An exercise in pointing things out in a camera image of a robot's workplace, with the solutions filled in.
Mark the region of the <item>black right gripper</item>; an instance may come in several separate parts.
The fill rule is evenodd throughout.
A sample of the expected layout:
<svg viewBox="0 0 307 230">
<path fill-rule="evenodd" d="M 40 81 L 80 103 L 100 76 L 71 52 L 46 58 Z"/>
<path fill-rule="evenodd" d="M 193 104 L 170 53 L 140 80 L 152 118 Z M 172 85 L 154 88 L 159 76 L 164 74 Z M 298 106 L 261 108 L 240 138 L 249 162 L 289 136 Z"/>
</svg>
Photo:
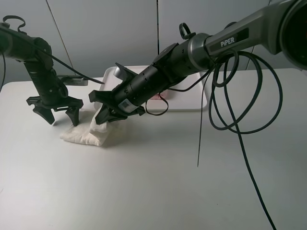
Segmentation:
<svg viewBox="0 0 307 230">
<path fill-rule="evenodd" d="M 107 121 L 115 122 L 125 120 L 131 115 L 145 114 L 144 107 L 133 104 L 132 99 L 129 98 L 132 95 L 131 80 L 122 81 L 112 91 L 94 90 L 89 94 L 91 102 L 99 102 L 102 104 L 94 116 L 97 125 L 101 125 Z"/>
</svg>

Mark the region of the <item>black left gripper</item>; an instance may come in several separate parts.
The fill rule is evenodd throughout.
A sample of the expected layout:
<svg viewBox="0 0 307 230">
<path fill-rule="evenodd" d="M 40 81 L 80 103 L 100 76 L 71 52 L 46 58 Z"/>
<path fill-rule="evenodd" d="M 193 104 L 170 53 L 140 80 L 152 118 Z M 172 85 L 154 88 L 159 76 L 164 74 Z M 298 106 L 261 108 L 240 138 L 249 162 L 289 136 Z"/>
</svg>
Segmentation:
<svg viewBox="0 0 307 230">
<path fill-rule="evenodd" d="M 70 118 L 74 127 L 79 124 L 79 110 L 83 107 L 82 99 L 73 97 L 60 98 L 55 102 L 43 102 L 40 96 L 29 97 L 26 102 L 28 105 L 34 105 L 33 112 L 41 116 L 49 124 L 55 122 L 51 109 L 55 111 L 66 110 L 66 115 Z"/>
</svg>

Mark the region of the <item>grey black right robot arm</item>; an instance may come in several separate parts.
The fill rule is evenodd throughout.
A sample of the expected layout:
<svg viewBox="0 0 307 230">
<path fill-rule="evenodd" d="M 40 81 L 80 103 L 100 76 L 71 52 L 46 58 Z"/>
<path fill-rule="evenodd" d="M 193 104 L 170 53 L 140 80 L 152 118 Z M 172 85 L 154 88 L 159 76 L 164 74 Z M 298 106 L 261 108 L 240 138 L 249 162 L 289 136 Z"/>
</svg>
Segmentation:
<svg viewBox="0 0 307 230">
<path fill-rule="evenodd" d="M 118 65 L 115 76 L 121 83 L 111 91 L 90 93 L 91 102 L 102 104 L 95 117 L 97 124 L 144 114 L 143 104 L 156 94 L 252 46 L 262 45 L 273 55 L 282 52 L 293 65 L 307 67 L 304 0 L 284 0 L 266 6 L 215 35 L 191 33 L 184 23 L 179 28 L 183 43 L 168 46 L 140 73 Z"/>
</svg>

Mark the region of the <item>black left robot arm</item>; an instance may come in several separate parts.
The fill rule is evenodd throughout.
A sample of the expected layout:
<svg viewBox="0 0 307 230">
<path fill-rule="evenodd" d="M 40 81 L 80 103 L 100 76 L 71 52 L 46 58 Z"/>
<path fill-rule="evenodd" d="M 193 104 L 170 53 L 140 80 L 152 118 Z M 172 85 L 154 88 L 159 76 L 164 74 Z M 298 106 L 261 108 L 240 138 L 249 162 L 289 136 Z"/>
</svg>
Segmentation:
<svg viewBox="0 0 307 230">
<path fill-rule="evenodd" d="M 79 124 L 79 110 L 83 107 L 81 99 L 69 96 L 65 83 L 75 78 L 72 75 L 57 75 L 53 68 L 52 49 L 44 39 L 30 37 L 20 29 L 10 29 L 8 19 L 23 19 L 7 15 L 0 24 L 0 53 L 5 58 L 22 62 L 38 92 L 38 96 L 29 97 L 26 102 L 33 105 L 33 112 L 40 115 L 49 124 L 55 118 L 53 112 L 65 111 L 72 124 Z"/>
</svg>

